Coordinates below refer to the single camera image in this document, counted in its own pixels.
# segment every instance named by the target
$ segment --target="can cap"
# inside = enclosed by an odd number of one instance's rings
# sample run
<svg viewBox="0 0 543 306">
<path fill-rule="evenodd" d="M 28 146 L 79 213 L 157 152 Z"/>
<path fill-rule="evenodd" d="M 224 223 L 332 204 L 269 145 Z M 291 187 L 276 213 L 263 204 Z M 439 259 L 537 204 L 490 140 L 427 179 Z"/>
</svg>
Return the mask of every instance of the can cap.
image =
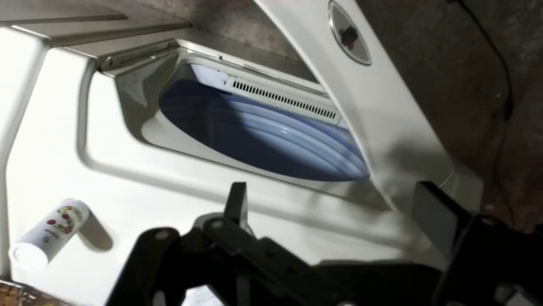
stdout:
<svg viewBox="0 0 543 306">
<path fill-rule="evenodd" d="M 45 252 L 32 243 L 16 243 L 10 248 L 10 260 L 16 269 L 39 272 L 49 265 Z"/>
</svg>

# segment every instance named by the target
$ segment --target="white can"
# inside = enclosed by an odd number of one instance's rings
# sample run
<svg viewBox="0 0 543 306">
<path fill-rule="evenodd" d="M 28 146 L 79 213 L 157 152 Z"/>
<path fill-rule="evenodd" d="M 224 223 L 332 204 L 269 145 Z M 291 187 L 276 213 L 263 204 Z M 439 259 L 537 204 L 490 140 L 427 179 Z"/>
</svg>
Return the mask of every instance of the white can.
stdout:
<svg viewBox="0 0 543 306">
<path fill-rule="evenodd" d="M 72 199 L 50 211 L 10 248 L 11 265 L 27 272 L 44 271 L 54 255 L 81 230 L 89 209 Z"/>
</svg>

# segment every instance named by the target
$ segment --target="plastic lid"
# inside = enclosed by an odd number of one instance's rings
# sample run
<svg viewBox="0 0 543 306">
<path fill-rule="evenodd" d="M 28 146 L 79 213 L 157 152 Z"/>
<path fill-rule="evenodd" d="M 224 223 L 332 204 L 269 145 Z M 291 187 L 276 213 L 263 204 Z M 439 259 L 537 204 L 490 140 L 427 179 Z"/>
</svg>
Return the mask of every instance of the plastic lid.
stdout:
<svg viewBox="0 0 543 306">
<path fill-rule="evenodd" d="M 49 265 L 45 252 L 30 243 L 16 243 L 10 248 L 10 260 L 16 269 L 39 272 Z"/>
</svg>

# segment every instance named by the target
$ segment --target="white vent grille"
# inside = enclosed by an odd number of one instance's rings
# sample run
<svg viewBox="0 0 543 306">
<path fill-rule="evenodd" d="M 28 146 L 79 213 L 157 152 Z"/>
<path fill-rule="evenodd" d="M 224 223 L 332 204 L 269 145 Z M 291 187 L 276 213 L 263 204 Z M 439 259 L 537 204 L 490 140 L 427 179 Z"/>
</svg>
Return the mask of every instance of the white vent grille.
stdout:
<svg viewBox="0 0 543 306">
<path fill-rule="evenodd" d="M 288 97 L 285 97 L 285 95 L 278 95 L 278 94 L 273 94 L 273 92 L 268 92 L 268 90 L 263 90 L 263 89 L 257 89 L 257 87 L 242 84 L 242 82 L 239 82 L 239 80 L 235 80 L 235 82 L 232 84 L 232 87 L 237 89 L 237 90 L 252 94 L 252 95 L 261 95 L 261 97 L 271 99 L 271 101 L 274 101 L 274 102 L 286 104 L 286 106 L 290 106 L 290 107 L 302 109 L 303 112 L 312 112 L 312 114 L 320 116 L 320 118 L 327 118 L 327 119 L 332 119 L 332 121 L 337 118 L 337 114 L 332 112 L 332 111 L 320 109 L 320 107 L 315 107 L 315 106 L 300 102 L 300 101 L 293 101 L 293 99 L 288 99 Z"/>
</svg>

